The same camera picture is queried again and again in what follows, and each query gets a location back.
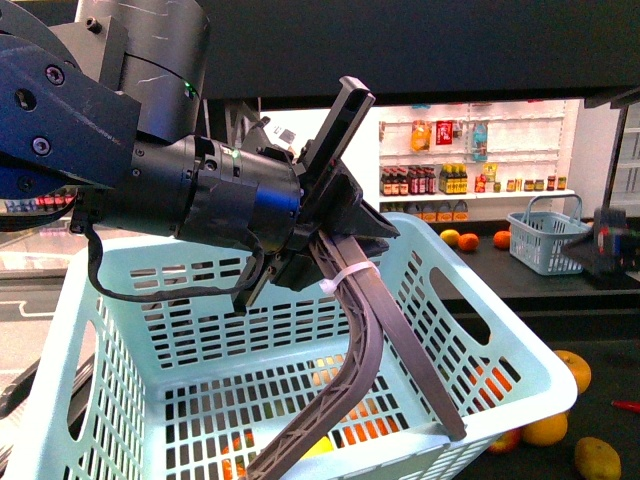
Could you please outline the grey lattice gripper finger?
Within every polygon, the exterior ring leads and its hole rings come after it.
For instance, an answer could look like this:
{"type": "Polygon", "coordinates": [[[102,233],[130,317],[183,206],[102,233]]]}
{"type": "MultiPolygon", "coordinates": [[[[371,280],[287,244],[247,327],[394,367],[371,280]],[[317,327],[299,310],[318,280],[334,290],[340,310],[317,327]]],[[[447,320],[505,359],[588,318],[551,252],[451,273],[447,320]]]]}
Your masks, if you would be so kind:
{"type": "Polygon", "coordinates": [[[280,479],[365,396],[379,370],[383,333],[356,282],[334,293],[346,314],[349,344],[342,366],[323,390],[249,463],[248,479],[280,479]]]}

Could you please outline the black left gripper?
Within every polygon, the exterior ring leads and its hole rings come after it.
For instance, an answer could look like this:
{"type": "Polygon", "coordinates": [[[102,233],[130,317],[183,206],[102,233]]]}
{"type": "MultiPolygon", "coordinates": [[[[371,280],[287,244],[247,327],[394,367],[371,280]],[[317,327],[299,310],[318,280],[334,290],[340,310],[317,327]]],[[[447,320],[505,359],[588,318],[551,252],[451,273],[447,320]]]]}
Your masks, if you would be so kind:
{"type": "Polygon", "coordinates": [[[266,284],[299,292],[322,278],[311,245],[321,232],[352,236],[367,255],[388,249],[399,231],[363,198],[363,190],[342,161],[375,97],[359,79],[340,78],[341,90],[313,140],[294,163],[302,189],[293,233],[279,251],[265,258],[252,285],[232,295],[234,311],[244,314],[266,284]]]}

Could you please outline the grey flat left gripper finger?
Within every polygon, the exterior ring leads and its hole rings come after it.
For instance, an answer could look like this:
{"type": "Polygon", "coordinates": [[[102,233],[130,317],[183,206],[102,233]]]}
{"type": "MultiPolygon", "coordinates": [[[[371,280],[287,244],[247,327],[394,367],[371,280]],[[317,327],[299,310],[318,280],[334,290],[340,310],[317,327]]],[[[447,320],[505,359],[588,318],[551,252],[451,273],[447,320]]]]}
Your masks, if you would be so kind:
{"type": "Polygon", "coordinates": [[[411,325],[380,275],[373,270],[357,272],[349,277],[356,282],[381,324],[409,374],[419,387],[434,415],[440,420],[453,441],[466,436],[464,422],[458,413],[438,370],[416,338],[411,325]]]}

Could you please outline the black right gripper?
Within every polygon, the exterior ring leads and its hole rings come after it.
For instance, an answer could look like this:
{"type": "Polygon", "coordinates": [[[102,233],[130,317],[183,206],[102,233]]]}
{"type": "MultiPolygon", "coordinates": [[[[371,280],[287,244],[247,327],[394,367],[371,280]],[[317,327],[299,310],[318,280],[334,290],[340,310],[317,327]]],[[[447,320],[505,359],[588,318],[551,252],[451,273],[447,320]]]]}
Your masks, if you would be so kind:
{"type": "Polygon", "coordinates": [[[569,241],[561,253],[594,276],[639,271],[639,231],[629,227],[626,211],[600,207],[588,230],[569,241]]]}

